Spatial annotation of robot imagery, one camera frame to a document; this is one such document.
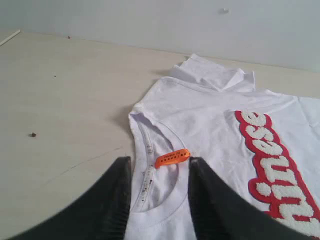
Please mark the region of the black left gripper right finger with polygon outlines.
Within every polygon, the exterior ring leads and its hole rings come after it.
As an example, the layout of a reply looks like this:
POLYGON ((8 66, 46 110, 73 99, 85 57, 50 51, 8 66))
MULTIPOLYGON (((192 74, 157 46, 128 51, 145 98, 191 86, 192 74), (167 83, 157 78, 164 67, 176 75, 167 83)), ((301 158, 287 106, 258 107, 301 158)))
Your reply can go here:
POLYGON ((189 159, 188 201, 199 240, 314 240, 317 208, 289 157, 255 157, 248 183, 261 211, 228 186, 201 157, 189 159))

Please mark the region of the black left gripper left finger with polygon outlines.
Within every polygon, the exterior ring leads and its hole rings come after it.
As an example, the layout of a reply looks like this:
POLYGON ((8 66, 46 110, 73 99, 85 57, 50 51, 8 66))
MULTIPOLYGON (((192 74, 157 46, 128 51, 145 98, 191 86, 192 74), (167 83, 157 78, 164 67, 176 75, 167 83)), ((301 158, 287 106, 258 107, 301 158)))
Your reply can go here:
POLYGON ((123 240, 131 207, 129 156, 118 157, 107 171, 68 207, 14 240, 123 240))

